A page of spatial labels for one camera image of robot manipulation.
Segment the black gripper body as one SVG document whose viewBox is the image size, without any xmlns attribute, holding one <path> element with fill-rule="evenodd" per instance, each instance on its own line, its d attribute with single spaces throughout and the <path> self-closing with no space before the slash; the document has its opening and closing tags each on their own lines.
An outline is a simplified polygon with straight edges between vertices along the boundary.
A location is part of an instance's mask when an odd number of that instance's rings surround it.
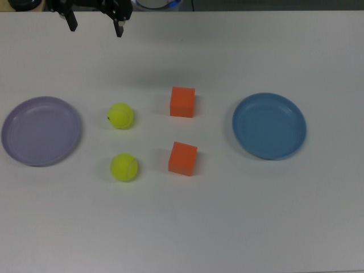
<svg viewBox="0 0 364 273">
<path fill-rule="evenodd" d="M 49 0 L 47 7 L 53 11 L 69 11 L 73 6 L 90 7 L 99 11 L 132 11 L 131 1 L 119 0 Z"/>
</svg>

